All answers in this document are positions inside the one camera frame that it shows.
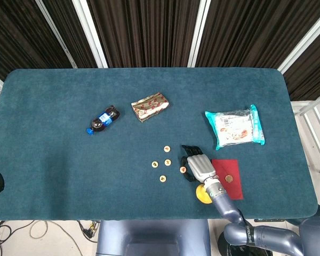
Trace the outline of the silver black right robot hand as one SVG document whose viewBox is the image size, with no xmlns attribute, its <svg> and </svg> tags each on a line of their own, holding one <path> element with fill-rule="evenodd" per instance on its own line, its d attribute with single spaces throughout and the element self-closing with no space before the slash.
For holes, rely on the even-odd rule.
<svg viewBox="0 0 320 256">
<path fill-rule="evenodd" d="M 180 160 L 180 172 L 189 182 L 204 183 L 208 178 L 215 178 L 216 172 L 210 159 L 203 154 L 198 146 L 182 145 L 186 156 Z"/>
</svg>

